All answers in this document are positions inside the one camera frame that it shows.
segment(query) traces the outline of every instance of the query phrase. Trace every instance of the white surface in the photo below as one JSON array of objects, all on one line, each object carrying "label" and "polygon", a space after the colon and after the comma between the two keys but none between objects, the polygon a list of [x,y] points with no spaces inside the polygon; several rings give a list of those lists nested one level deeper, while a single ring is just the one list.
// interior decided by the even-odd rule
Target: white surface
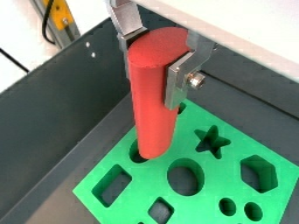
[{"label": "white surface", "polygon": [[[0,47],[33,70],[59,51],[41,35],[41,20],[27,0],[0,0]],[[0,93],[25,72],[0,53]]]},{"label": "white surface", "polygon": [[[298,0],[133,0],[299,81]],[[104,0],[68,0],[81,33],[104,18]]]},{"label": "white surface", "polygon": [[104,0],[67,0],[80,35],[108,18]]}]

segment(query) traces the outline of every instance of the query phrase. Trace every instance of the star-shaped hole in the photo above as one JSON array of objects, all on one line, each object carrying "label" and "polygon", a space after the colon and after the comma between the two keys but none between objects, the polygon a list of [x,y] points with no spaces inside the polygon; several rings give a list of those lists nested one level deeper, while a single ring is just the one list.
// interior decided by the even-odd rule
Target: star-shaped hole
[{"label": "star-shaped hole", "polygon": [[200,139],[200,143],[196,146],[196,151],[209,151],[211,154],[216,159],[221,158],[220,155],[220,147],[229,144],[229,140],[221,136],[219,136],[219,128],[217,126],[212,125],[209,127],[208,132],[196,129],[195,131],[196,136]]}]

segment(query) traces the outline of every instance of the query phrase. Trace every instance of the red cylinder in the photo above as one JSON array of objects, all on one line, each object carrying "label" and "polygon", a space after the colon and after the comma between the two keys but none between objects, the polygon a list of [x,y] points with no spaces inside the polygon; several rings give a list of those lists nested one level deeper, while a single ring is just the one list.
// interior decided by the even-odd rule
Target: red cylinder
[{"label": "red cylinder", "polygon": [[164,106],[167,67],[188,51],[187,31],[167,27],[149,31],[129,46],[127,61],[135,111],[137,148],[143,158],[156,158],[168,149],[177,108]]}]

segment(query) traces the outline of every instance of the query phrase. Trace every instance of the diamond-shaped hole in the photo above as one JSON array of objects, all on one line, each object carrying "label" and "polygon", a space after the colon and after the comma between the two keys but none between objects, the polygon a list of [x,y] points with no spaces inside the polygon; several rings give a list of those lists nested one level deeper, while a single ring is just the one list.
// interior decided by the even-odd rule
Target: diamond-shaped hole
[{"label": "diamond-shaped hole", "polygon": [[167,172],[171,188],[183,196],[192,196],[203,187],[204,174],[200,165],[188,158],[177,159]]},{"label": "diamond-shaped hole", "polygon": [[259,193],[278,187],[276,168],[258,155],[240,161],[240,176],[244,183]]},{"label": "diamond-shaped hole", "polygon": [[131,148],[129,148],[129,158],[137,164],[141,164],[143,162],[147,161],[147,159],[143,158],[139,154],[137,141],[136,140],[133,141],[133,143],[131,145]]},{"label": "diamond-shaped hole", "polygon": [[263,218],[263,211],[260,206],[254,203],[248,202],[244,207],[246,215],[252,221],[260,221]]},{"label": "diamond-shaped hole", "polygon": [[236,204],[232,199],[224,198],[219,201],[219,210],[227,216],[232,216],[236,213]]},{"label": "diamond-shaped hole", "polygon": [[116,164],[92,189],[92,194],[104,207],[109,207],[112,205],[131,181],[132,177],[121,166]]},{"label": "diamond-shaped hole", "polygon": [[173,208],[163,198],[157,198],[148,210],[148,214],[157,224],[165,224],[173,215]]}]

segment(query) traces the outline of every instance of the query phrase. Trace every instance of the cable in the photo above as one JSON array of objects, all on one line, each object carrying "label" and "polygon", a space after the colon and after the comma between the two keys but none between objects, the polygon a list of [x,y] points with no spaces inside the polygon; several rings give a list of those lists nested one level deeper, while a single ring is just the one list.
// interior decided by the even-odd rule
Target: cable
[{"label": "cable", "polygon": [[49,0],[48,5],[45,7],[45,12],[44,12],[43,20],[41,20],[41,35],[43,35],[44,39],[51,44],[55,45],[55,42],[48,39],[47,32],[45,32],[45,28],[47,28],[47,24],[48,24],[48,19],[49,19],[49,15],[51,15],[51,11],[52,11],[52,3],[53,3],[53,0]]},{"label": "cable", "polygon": [[5,52],[3,48],[0,48],[0,53],[27,72],[29,73],[28,68]]}]

